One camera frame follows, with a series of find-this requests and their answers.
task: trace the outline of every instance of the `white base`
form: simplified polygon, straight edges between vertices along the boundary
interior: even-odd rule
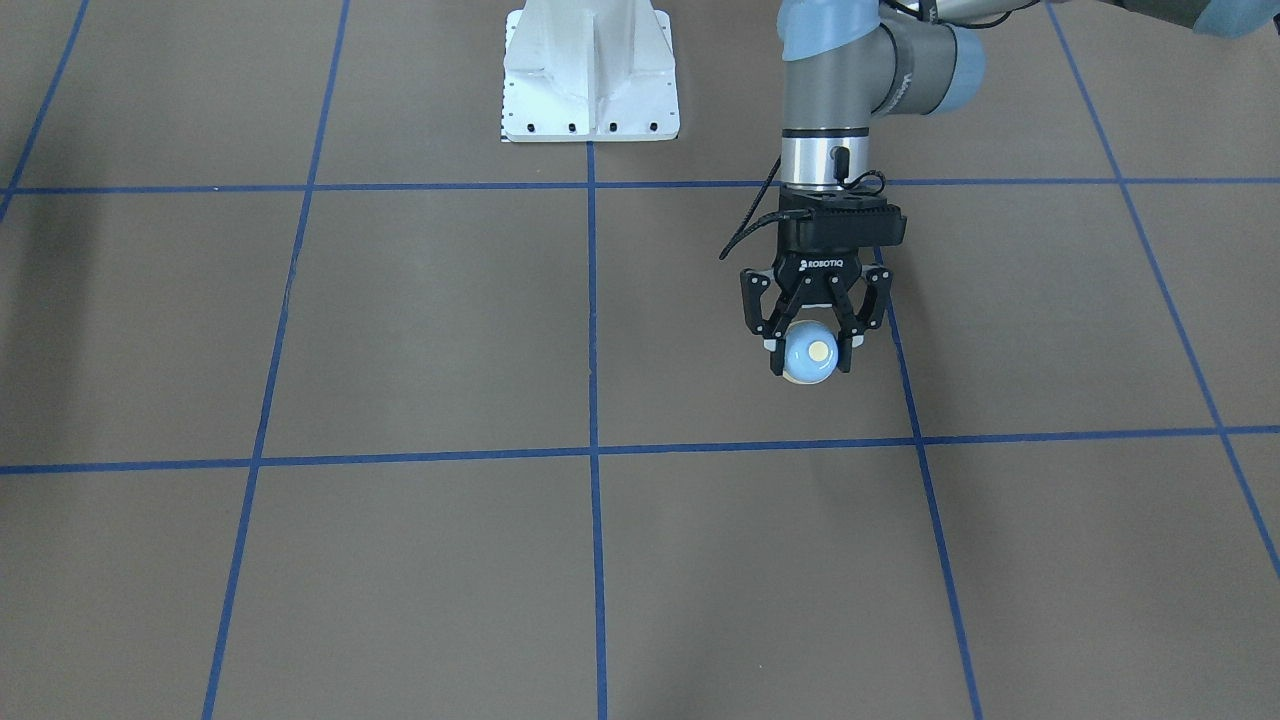
[[[671,18],[648,0],[529,0],[507,15],[503,67],[503,141],[637,142],[680,133]]]

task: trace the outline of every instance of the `gray floor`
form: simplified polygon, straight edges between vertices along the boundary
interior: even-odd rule
[[[983,33],[805,388],[777,3],[594,149],[497,142],[517,4],[0,0],[0,717],[1276,717],[1274,31]]]

